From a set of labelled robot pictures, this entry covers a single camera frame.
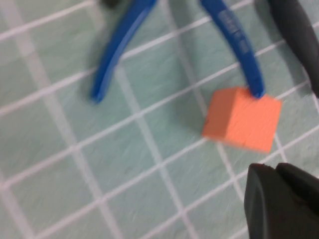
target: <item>tool grip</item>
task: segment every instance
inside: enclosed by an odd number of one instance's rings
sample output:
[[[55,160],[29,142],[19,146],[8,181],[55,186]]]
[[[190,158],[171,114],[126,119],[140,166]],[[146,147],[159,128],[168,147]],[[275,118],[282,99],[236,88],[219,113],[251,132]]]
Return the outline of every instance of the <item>tool grip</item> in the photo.
[[[100,66],[95,76],[91,97],[100,102],[109,87],[113,70],[117,65],[123,51],[149,15],[157,0],[134,0],[120,21],[117,29],[108,43],[102,56]]]
[[[251,94],[260,98],[265,94],[261,71],[254,51],[240,22],[222,0],[200,0],[220,31],[224,34],[243,69]]]
[[[283,38],[305,68],[319,98],[319,43],[311,22],[297,0],[268,0]]]

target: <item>wooden block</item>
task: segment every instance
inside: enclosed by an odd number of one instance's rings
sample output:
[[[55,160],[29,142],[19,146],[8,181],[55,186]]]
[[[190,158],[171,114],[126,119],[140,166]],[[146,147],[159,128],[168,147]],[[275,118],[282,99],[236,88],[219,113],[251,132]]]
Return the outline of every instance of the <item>wooden block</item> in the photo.
[[[270,152],[281,107],[281,101],[268,95],[256,99],[242,87],[216,91],[202,135],[228,144]]]

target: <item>black handle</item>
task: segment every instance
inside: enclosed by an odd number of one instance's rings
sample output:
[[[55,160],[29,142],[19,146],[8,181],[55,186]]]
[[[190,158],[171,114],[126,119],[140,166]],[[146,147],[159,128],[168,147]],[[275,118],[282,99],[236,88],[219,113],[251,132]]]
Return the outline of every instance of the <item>black handle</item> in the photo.
[[[282,36],[308,73],[319,98],[319,43],[311,22],[298,0],[268,0]]]

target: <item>pliers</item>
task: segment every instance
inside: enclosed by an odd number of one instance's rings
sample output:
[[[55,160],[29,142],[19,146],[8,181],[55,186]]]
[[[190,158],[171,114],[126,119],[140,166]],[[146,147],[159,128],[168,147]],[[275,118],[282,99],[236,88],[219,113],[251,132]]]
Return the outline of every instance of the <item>pliers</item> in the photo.
[[[120,21],[102,56],[95,76],[91,94],[95,102],[99,103],[104,98],[113,70],[122,53],[156,2],[157,0],[133,0]],[[233,49],[241,64],[251,94],[255,98],[261,98],[265,94],[262,74],[251,43],[236,16],[222,0],[200,0],[200,2]]]

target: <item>green cutting mat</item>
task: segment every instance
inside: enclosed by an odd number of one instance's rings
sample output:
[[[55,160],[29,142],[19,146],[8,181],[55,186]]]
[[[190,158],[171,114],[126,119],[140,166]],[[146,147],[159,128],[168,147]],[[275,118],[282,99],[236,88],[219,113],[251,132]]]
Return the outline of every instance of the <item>green cutting mat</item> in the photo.
[[[319,107],[263,0],[228,0],[283,110],[269,155],[201,138],[212,93],[244,85],[198,0],[159,0],[105,100],[88,99],[116,10],[0,0],[1,239],[247,239],[253,162],[319,176]],[[302,0],[314,27],[319,0]]]

